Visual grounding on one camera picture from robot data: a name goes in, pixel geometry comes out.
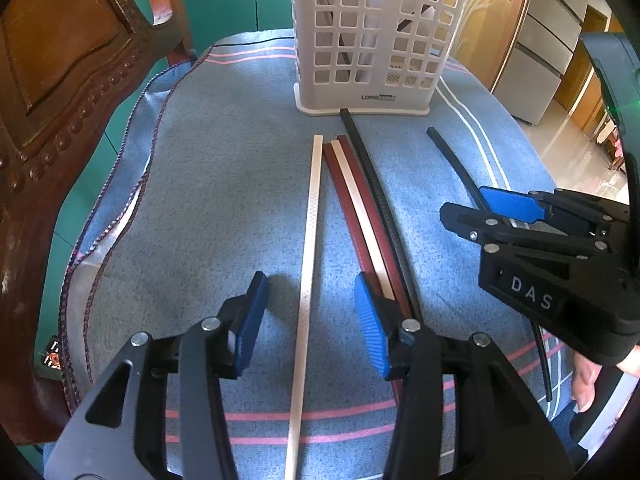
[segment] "finger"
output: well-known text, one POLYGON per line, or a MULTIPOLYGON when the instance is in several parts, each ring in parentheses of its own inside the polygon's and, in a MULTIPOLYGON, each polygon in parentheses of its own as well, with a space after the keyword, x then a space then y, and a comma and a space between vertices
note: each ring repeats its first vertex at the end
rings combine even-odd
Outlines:
POLYGON ((627 374, 640 377, 640 346, 636 346, 618 365, 618 368, 627 374))
POLYGON ((580 413, 586 412, 595 399, 595 381, 602 367, 583 355, 574 354, 575 373, 572 379, 572 394, 580 413))

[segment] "tiled floor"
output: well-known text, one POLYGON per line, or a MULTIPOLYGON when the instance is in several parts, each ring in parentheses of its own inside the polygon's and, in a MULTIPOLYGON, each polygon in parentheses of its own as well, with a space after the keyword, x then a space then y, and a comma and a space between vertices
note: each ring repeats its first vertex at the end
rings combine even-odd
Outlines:
POLYGON ((590 142, 558 102, 551 101, 537 126, 519 124, 558 187, 629 203, 625 173, 609 169, 602 147, 590 142))

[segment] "wooden chair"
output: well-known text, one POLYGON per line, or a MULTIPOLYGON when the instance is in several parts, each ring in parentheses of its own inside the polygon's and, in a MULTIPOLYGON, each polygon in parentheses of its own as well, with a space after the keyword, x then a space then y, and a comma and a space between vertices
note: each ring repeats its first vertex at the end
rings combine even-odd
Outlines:
POLYGON ((116 107, 162 57, 194 57, 182 0, 0 0, 0 424, 55 440, 62 384, 34 373, 56 218, 116 107))

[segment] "blue gripper pad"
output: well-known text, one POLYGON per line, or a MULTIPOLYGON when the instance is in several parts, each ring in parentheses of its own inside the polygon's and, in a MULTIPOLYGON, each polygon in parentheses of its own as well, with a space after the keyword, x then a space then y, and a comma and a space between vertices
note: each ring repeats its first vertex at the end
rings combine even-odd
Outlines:
POLYGON ((354 298, 356 312, 360 318, 362 335, 364 336, 369 360, 378 374, 383 379, 389 376, 391 366, 389 365, 388 347, 386 345, 385 332, 378 319, 374 300, 369 290, 369 285, 364 272, 356 276, 354 283, 354 298))
POLYGON ((527 224, 545 219, 545 210, 529 195, 487 186, 482 186, 480 193, 489 203, 491 211, 498 215, 520 220, 527 224))
POLYGON ((249 366, 254 354, 255 339, 262 323, 264 309, 269 301, 269 282, 263 272, 256 272, 251 280, 249 289, 240 297, 243 302, 242 316, 239 327, 236 328, 236 361, 238 375, 249 366))

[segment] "bolt head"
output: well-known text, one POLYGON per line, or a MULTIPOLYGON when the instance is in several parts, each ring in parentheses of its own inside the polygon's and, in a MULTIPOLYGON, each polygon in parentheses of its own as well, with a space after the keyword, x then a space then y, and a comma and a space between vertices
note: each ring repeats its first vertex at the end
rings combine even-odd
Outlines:
POLYGON ((217 317, 207 317, 203 319, 200 323, 200 326, 206 332, 211 332, 212 330, 217 330, 220 328, 220 320, 217 317))
POLYGON ((475 333, 472 339, 476 346, 482 348, 485 348, 491 344, 491 338, 483 332, 475 333))
POLYGON ((420 322, 417 319, 405 319, 400 325, 405 332, 418 332, 420 330, 420 322))
POLYGON ((149 334, 146 332, 137 332, 131 336, 131 344, 133 346, 144 346, 149 341, 149 334))
POLYGON ((484 250, 489 254, 495 254, 500 250, 500 246, 498 244, 487 244, 484 246, 484 250))

